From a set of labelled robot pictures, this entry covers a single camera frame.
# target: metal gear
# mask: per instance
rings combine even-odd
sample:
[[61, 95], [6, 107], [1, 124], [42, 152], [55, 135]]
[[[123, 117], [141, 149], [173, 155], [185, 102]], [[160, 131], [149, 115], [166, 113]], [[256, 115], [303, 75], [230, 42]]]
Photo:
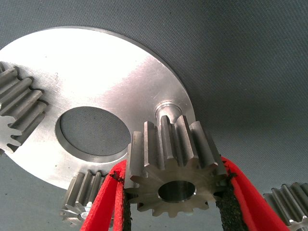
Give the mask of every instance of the metal gear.
[[308, 184], [283, 184], [264, 198], [291, 231], [308, 230]]
[[86, 174], [79, 172], [73, 177], [65, 194], [64, 204], [60, 212], [64, 222], [69, 222], [71, 227], [81, 227], [89, 214], [104, 179], [101, 172], [93, 175], [91, 171]]
[[0, 154], [11, 154], [44, 118], [43, 92], [30, 89], [33, 79], [18, 79], [17, 70], [0, 69]]
[[192, 213], [208, 209], [207, 201], [224, 190], [226, 169], [215, 144], [199, 121], [188, 125], [181, 115], [174, 124], [164, 115], [159, 126], [144, 123], [128, 146], [126, 192], [138, 210], [152, 209], [153, 216], [168, 212]]

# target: machined surface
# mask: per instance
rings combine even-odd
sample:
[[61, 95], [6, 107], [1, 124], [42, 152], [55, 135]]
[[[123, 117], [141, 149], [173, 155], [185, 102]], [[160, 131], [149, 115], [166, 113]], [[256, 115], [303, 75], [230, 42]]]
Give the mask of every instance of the machined surface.
[[291, 231], [308, 229], [308, 184], [283, 184], [264, 198]]
[[0, 154], [12, 154], [44, 118], [46, 103], [41, 90], [32, 90], [33, 79], [19, 80], [15, 68], [0, 68]]
[[34, 88], [44, 89], [49, 103], [45, 119], [9, 157], [31, 174], [67, 189], [74, 175], [90, 169], [107, 173], [126, 158], [126, 149], [86, 161], [61, 136], [59, 117], [66, 111], [91, 106], [120, 118], [132, 134], [144, 121], [156, 122], [160, 104], [181, 108], [195, 121], [192, 104], [174, 72], [139, 44], [95, 28], [54, 28], [36, 32], [0, 51], [6, 69], [16, 66], [20, 77], [32, 76]]
[[101, 172], [93, 175], [90, 171], [86, 174], [79, 172], [72, 178], [60, 212], [64, 222], [70, 223], [72, 227], [81, 227], [92, 208], [103, 180]]
[[208, 209], [207, 201], [224, 189], [225, 177], [210, 135], [198, 121], [189, 126], [183, 115], [174, 124], [162, 116], [159, 127], [145, 122], [144, 132], [134, 132], [128, 146], [125, 189], [139, 211], [152, 209], [153, 216]]

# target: spur gear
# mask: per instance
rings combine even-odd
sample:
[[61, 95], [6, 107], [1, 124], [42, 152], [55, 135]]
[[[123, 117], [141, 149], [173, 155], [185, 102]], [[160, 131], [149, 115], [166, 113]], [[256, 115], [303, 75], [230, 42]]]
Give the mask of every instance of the spur gear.
[[184, 115], [174, 124], [164, 115], [159, 126], [144, 123], [128, 146], [126, 192], [138, 210], [175, 217], [194, 208], [208, 209], [215, 193], [224, 190], [226, 169], [215, 144], [199, 121], [188, 125]]
[[83, 224], [104, 179], [101, 172], [93, 175], [91, 171], [86, 174], [79, 172], [73, 177], [60, 212], [64, 222], [69, 222], [71, 227]]
[[17, 70], [0, 70], [0, 154], [11, 154], [23, 144], [44, 118], [41, 90], [32, 90], [33, 79], [18, 79]]
[[308, 184], [283, 184], [264, 194], [266, 202], [291, 231], [308, 230]]

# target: steel gear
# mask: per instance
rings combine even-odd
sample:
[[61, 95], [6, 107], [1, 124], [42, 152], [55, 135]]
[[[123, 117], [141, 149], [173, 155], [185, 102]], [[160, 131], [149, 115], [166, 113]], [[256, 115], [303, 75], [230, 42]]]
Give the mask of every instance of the steel gear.
[[17, 70], [0, 70], [0, 154], [13, 153], [44, 118], [41, 90], [32, 90], [32, 78], [18, 79]]
[[226, 169], [215, 144], [200, 122], [190, 126], [184, 115], [174, 124], [164, 115], [160, 125], [144, 123], [144, 132], [134, 132], [128, 146], [126, 192], [138, 210], [152, 209], [153, 216], [168, 212], [192, 213], [208, 209], [207, 201], [224, 190]]
[[65, 194], [64, 204], [60, 212], [64, 222], [69, 222], [72, 227], [81, 227], [89, 214], [103, 181], [104, 177], [101, 172], [97, 172], [95, 175], [91, 171], [86, 174], [79, 172], [73, 177]]
[[283, 184], [264, 198], [291, 231], [308, 230], [308, 184]]

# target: gear tooth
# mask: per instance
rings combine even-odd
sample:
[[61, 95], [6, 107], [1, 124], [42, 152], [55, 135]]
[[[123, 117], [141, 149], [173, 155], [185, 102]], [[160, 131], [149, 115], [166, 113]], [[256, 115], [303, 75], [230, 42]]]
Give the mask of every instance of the gear tooth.
[[305, 202], [308, 196], [298, 184], [291, 187], [283, 184], [280, 189], [273, 188], [272, 193], [264, 194], [264, 198], [283, 222], [292, 230], [297, 230], [308, 224]]
[[226, 171], [226, 168], [220, 158], [220, 154], [217, 150], [217, 147], [213, 141], [213, 138], [211, 136], [211, 134], [207, 131], [205, 131], [205, 136], [206, 136], [206, 139], [207, 139], [207, 142], [208, 142], [208, 145], [212, 151], [212, 155], [213, 155], [213, 158], [215, 160], [215, 162], [218, 164], [218, 167], [217, 169], [215, 170], [215, 174], [216, 175], [226, 175], [227, 174], [227, 171]]
[[308, 184], [306, 184], [306, 183], [302, 184], [300, 187], [302, 188], [304, 193], [308, 196]]
[[33, 122], [23, 131], [21, 136], [12, 136], [12, 138], [20, 142], [20, 145], [22, 145], [32, 134], [34, 129], [40, 124], [40, 122], [43, 120], [44, 117], [45, 117], [44, 113], [39, 114], [35, 118], [35, 120], [33, 120]]
[[168, 215], [170, 218], [175, 218], [178, 215], [178, 212], [176, 210], [172, 210], [168, 212]]
[[305, 192], [303, 190], [305, 185], [307, 186], [307, 184], [300, 185], [299, 183], [293, 183], [290, 188], [293, 197], [298, 202], [298, 205], [303, 210], [305, 216], [308, 216], [308, 191]]
[[37, 100], [42, 96], [40, 90], [29, 91], [23, 98], [21, 98], [14, 105], [10, 104], [10, 108], [6, 109], [2, 116], [12, 116], [16, 120], [22, 117], [24, 114], [29, 113], [29, 109], [37, 103]]
[[187, 163], [198, 158], [196, 147], [193, 143], [193, 137], [189, 129], [186, 116], [181, 115], [175, 123], [177, 143], [177, 160], [179, 166], [186, 166]]
[[135, 183], [131, 180], [133, 176], [142, 177], [144, 175], [144, 135], [135, 131], [131, 144], [128, 145], [127, 170], [124, 188], [133, 188]]
[[291, 213], [293, 218], [292, 220], [295, 220], [297, 222], [300, 222], [302, 218], [308, 214], [305, 214], [305, 212], [302, 210], [302, 208], [299, 205], [299, 198], [296, 196], [294, 192], [292, 192], [292, 188], [288, 187], [287, 185], [282, 185], [283, 190], [283, 196], [285, 198], [285, 201], [289, 205], [289, 208], [291, 209]]
[[10, 128], [25, 132], [28, 127], [33, 124], [40, 115], [44, 115], [44, 110], [46, 104], [43, 102], [35, 102], [35, 104], [15, 123], [10, 125]]
[[18, 81], [17, 71], [15, 68], [10, 68], [0, 73], [0, 95], [8, 90], [11, 86], [16, 84]]
[[152, 209], [152, 216], [153, 216], [153, 217], [158, 217], [158, 216], [160, 216], [162, 213], [163, 213], [163, 211], [160, 210], [160, 209]]
[[148, 121], [144, 123], [144, 167], [151, 165], [160, 168], [159, 163], [163, 158], [159, 151], [157, 132], [157, 127], [153, 123]]
[[87, 205], [87, 192], [89, 191], [89, 185], [92, 180], [92, 173], [88, 171], [83, 178], [83, 182], [80, 186], [80, 190], [76, 199], [77, 203], [80, 203], [83, 206]]
[[161, 118], [160, 134], [160, 145], [162, 147], [164, 161], [166, 162], [169, 159], [174, 159], [176, 151], [174, 147], [172, 125], [170, 124], [170, 120], [166, 115], [162, 116]]
[[83, 224], [103, 179], [101, 172], [93, 175], [90, 170], [86, 174], [79, 172], [72, 178], [60, 211], [60, 216], [64, 222], [71, 222], [75, 226]]
[[102, 174], [101, 172], [97, 172], [94, 179], [93, 179], [93, 184], [91, 187], [91, 192], [90, 192], [90, 196], [89, 196], [89, 202], [94, 202], [97, 193], [98, 193], [98, 189], [100, 188], [100, 184], [101, 184], [101, 179], [102, 179]]
[[0, 148], [7, 153], [15, 152], [44, 118], [47, 105], [38, 101], [42, 91], [30, 89], [32, 82], [19, 80], [14, 68], [0, 73]]
[[15, 85], [7, 89], [4, 93], [0, 95], [0, 109], [8, 110], [10, 107], [20, 100], [20, 95], [25, 96], [30, 92], [30, 85], [32, 84], [32, 79], [25, 78], [18, 81]]
[[215, 163], [212, 151], [208, 145], [205, 133], [201, 127], [199, 121], [196, 121], [190, 125], [193, 140], [198, 152], [200, 167], [205, 168]]
[[73, 177], [70, 185], [68, 186], [65, 197], [64, 197], [63, 209], [66, 209], [67, 205], [75, 206], [75, 202], [76, 202], [84, 176], [85, 174], [78, 173], [75, 177]]

